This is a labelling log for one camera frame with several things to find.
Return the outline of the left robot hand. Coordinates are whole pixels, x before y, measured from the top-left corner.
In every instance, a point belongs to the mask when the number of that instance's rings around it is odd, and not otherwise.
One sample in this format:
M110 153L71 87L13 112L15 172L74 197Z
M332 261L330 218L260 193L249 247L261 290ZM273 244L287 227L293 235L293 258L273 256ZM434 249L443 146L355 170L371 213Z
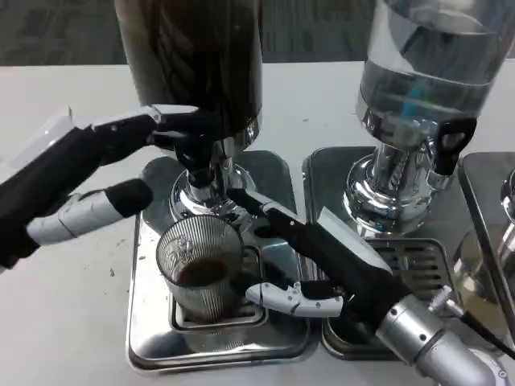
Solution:
M215 113L195 106L146 105L85 127L63 115L19 155L17 170L1 183L1 270L44 245L130 218L151 204L153 192L142 179L75 193L100 167L146 146L180 154L203 149L223 133Z

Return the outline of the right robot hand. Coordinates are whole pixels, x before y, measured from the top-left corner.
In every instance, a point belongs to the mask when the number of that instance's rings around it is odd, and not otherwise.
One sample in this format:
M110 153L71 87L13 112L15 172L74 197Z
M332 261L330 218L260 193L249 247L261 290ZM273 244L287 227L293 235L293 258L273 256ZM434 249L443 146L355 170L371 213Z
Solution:
M257 236L284 240L328 277L293 281L237 273L230 284L252 303L300 318L350 314L375 332L389 310L409 293L376 250L327 208L309 222L255 191L231 188L227 195L249 214L266 220Z

